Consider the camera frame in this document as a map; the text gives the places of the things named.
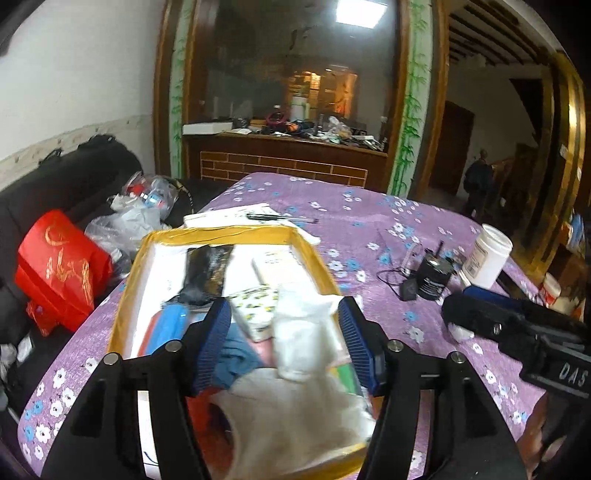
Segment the white plastic jar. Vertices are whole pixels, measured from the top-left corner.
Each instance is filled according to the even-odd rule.
[[[483,224],[462,272],[473,285],[491,288],[513,250],[513,242],[503,232]]]

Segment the paper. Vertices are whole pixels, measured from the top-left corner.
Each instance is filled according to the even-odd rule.
[[[186,215],[184,217],[184,225],[187,228],[214,228],[232,225],[285,225],[298,230],[298,233],[304,237],[304,239],[310,245],[318,245],[320,243],[320,238],[310,235],[305,230],[287,220],[268,220],[265,222],[259,220],[250,220],[246,218],[247,213],[282,215],[269,207],[268,203],[257,203],[254,205],[244,205],[240,207],[232,207],[222,210],[210,210],[209,212]]]

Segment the blue cloth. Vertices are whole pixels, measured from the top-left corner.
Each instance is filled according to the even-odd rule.
[[[212,385],[229,389],[238,378],[263,366],[263,362],[246,341],[240,327],[232,323],[223,343],[220,358],[213,369]]]

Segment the clutter on counter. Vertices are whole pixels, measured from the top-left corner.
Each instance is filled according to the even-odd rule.
[[[275,105],[265,118],[220,118],[210,122],[183,125],[183,135],[215,135],[232,132],[248,135],[251,132],[275,137],[314,140],[335,145],[365,148],[383,152],[388,139],[377,141],[365,130],[351,128],[346,119],[320,114],[317,121],[310,119],[310,104],[305,97],[294,95],[291,105]]]

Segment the person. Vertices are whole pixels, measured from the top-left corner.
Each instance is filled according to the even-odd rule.
[[[484,207],[486,194],[492,187],[493,170],[486,163],[488,152],[480,150],[480,157],[466,170],[464,175],[464,190],[468,193],[468,201],[464,206],[462,214],[474,218],[478,211]]]

